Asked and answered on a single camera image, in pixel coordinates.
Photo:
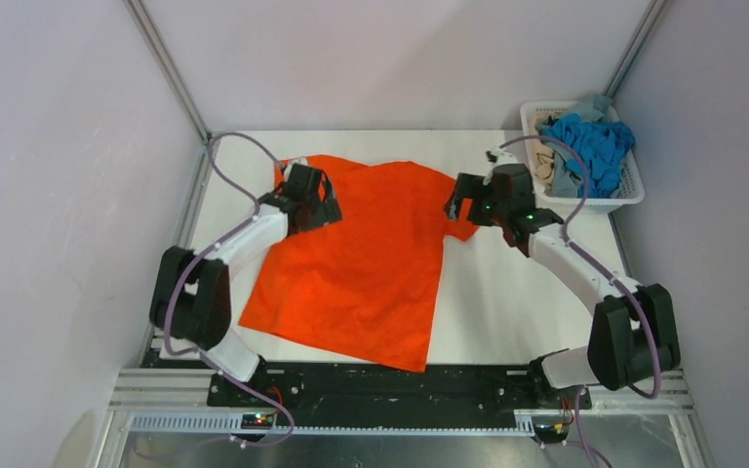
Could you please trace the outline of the beige t shirt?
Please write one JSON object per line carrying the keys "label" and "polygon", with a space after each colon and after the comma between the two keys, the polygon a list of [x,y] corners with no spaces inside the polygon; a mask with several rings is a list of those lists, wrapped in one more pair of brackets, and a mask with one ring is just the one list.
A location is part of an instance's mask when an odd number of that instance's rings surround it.
{"label": "beige t shirt", "polygon": [[535,177],[545,187],[550,188],[555,174],[555,150],[540,140],[532,144],[532,149]]}

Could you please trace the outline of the aluminium base frame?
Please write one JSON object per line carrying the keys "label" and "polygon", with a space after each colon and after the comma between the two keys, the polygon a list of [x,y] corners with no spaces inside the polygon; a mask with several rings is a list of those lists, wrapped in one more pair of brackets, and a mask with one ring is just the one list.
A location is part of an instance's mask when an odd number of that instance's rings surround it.
{"label": "aluminium base frame", "polygon": [[684,375],[667,371],[656,398],[650,382],[610,391],[551,389],[525,366],[434,365],[424,373],[376,365],[277,362],[249,384],[213,370],[128,369],[118,376],[92,463],[122,456],[137,430],[180,433],[362,436],[552,435],[591,417],[663,415],[681,460],[714,459]]}

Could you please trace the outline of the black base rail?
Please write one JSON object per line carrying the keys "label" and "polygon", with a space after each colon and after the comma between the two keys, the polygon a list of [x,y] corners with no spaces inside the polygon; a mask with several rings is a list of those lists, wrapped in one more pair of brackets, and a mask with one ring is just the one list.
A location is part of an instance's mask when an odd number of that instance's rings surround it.
{"label": "black base rail", "polygon": [[282,405],[301,431],[492,431],[516,428],[523,410],[593,407],[592,395],[553,389],[534,364],[430,365],[423,372],[373,364],[268,362],[249,382],[250,392],[222,376],[207,380],[209,408]]}

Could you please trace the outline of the right aluminium frame post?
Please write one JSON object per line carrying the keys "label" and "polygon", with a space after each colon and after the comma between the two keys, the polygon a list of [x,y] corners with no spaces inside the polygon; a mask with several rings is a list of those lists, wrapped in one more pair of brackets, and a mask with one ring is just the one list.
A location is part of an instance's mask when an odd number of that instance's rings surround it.
{"label": "right aluminium frame post", "polygon": [[631,70],[652,38],[657,28],[671,6],[670,0],[649,1],[643,15],[641,16],[634,32],[632,33],[625,50],[623,51],[616,67],[604,88],[603,94],[608,98],[615,99],[619,91],[627,81]]}

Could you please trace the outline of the right controller board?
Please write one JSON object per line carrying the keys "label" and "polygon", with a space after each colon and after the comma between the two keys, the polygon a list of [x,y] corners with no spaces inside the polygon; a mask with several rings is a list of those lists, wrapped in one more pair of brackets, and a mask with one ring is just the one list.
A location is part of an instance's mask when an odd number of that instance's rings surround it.
{"label": "right controller board", "polygon": [[532,439],[542,448],[567,444],[571,426],[564,423],[535,424]]}

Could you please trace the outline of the controller board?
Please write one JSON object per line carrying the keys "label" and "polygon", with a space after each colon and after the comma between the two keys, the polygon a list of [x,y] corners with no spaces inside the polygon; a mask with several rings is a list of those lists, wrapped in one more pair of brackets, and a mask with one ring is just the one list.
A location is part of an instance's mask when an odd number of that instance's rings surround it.
{"label": "controller board", "polygon": [[567,444],[571,426],[564,423],[535,424],[532,439],[542,448]]}
{"label": "controller board", "polygon": [[246,412],[241,415],[239,428],[243,431],[268,431],[276,426],[274,412]]}

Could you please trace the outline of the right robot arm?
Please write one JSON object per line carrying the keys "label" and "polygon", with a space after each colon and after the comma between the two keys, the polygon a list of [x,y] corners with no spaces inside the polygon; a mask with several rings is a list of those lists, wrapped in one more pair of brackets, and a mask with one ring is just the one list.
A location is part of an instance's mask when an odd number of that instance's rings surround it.
{"label": "right robot arm", "polygon": [[663,373],[681,363],[670,292],[616,275],[573,240],[567,219],[537,206],[524,165],[500,164],[487,175],[459,174],[444,212],[451,220],[464,217],[476,226],[500,228],[509,247],[546,268],[591,314],[587,345],[536,359],[541,371],[527,382],[535,404],[552,407],[567,387],[582,385],[658,397]]}

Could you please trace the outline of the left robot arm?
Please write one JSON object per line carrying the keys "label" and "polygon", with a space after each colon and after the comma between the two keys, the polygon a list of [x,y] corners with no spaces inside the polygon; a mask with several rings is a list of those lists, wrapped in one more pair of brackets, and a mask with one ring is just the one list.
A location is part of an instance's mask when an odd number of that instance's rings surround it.
{"label": "left robot arm", "polygon": [[342,219],[325,171],[293,162],[284,165],[282,176],[272,191],[253,197],[250,214],[211,245],[198,251],[166,249],[149,309],[150,323],[164,334],[165,350],[179,356],[173,339],[189,342],[189,351],[233,377],[231,393],[246,406],[266,398],[269,381],[256,371],[261,357],[230,329],[232,280],[271,247]]}

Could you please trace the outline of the left aluminium frame post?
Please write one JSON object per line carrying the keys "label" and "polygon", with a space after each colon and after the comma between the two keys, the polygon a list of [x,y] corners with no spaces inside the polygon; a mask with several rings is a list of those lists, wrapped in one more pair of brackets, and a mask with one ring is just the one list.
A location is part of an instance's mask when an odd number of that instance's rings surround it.
{"label": "left aluminium frame post", "polygon": [[190,123],[194,134],[204,144],[207,144],[211,137],[211,131],[183,79],[168,44],[154,17],[151,15],[149,8],[142,0],[124,0],[123,4],[129,11],[145,46],[154,58],[181,111]]}

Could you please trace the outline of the orange t shirt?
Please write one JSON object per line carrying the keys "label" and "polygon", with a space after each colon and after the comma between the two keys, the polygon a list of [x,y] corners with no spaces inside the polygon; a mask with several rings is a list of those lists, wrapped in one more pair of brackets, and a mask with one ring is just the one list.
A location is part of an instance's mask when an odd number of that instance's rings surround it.
{"label": "orange t shirt", "polygon": [[475,226],[447,217],[454,179],[414,162],[308,162],[331,181],[341,219],[267,253],[242,327],[352,358],[426,368],[445,241]]}

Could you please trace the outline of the white plastic laundry basket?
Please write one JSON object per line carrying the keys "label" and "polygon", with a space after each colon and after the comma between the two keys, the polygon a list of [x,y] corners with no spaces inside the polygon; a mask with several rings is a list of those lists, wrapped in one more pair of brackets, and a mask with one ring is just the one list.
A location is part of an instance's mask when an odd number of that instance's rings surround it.
{"label": "white plastic laundry basket", "polygon": [[[526,136],[535,135],[537,137],[542,136],[538,132],[540,124],[544,123],[549,116],[555,116],[566,111],[570,106],[574,105],[577,100],[543,100],[543,101],[531,101],[521,105],[521,121],[523,125],[523,132]],[[609,106],[606,113],[606,122],[621,122],[617,112],[611,106]],[[575,198],[562,198],[555,197],[551,194],[551,187],[545,187],[534,174],[534,154],[532,144],[540,139],[529,139],[525,142],[527,148],[528,166],[532,173],[533,178],[533,191],[535,193],[538,204],[543,208],[548,208],[562,217],[568,217],[572,210],[574,210],[580,200],[584,200],[585,204],[583,209],[587,212],[607,214],[621,206],[633,205],[640,203],[645,196],[643,184],[641,182],[635,159],[632,154],[632,149],[627,153],[621,171],[621,183],[620,188],[617,190],[616,195],[612,198],[591,198],[588,196],[589,192],[589,175],[586,167],[583,166],[583,162],[580,160],[578,154],[571,148],[567,147],[563,142],[557,144],[565,146],[569,153],[578,161],[581,165],[583,174],[583,188],[584,193],[582,197]]]}

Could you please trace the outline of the blue t shirt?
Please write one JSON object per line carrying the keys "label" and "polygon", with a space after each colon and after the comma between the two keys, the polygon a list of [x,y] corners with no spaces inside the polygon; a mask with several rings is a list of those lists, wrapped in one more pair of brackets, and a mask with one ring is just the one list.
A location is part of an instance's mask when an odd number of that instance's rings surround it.
{"label": "blue t shirt", "polygon": [[[578,113],[558,119],[548,118],[538,127],[544,136],[555,138],[571,147],[583,162],[589,175],[591,198],[612,198],[620,188],[622,164],[635,144],[628,126],[621,122],[593,122]],[[564,147],[557,146],[562,162],[556,166],[554,195],[582,197],[581,165]]]}

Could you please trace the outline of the aluminium frame post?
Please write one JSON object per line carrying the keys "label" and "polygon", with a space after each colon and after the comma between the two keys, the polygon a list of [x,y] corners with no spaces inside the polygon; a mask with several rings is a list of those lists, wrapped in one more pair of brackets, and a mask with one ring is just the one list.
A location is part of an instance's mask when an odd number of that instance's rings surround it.
{"label": "aluminium frame post", "polygon": [[123,4],[129,11],[145,46],[154,58],[181,111],[190,123],[194,134],[204,144],[207,144],[211,137],[211,131],[183,79],[168,44],[154,17],[151,15],[149,8],[142,0],[124,0]]}
{"label": "aluminium frame post", "polygon": [[641,16],[634,32],[632,33],[625,50],[623,51],[616,67],[604,88],[603,94],[608,98],[615,99],[619,91],[627,81],[631,70],[652,38],[657,28],[671,6],[670,0],[649,1],[643,15]]}

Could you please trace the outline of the left controller board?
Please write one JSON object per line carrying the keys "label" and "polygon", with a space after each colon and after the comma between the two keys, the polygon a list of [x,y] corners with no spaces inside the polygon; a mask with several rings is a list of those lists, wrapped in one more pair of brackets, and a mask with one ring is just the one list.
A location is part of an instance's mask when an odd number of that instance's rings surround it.
{"label": "left controller board", "polygon": [[241,415],[239,428],[243,431],[268,431],[276,426],[274,412],[246,412]]}

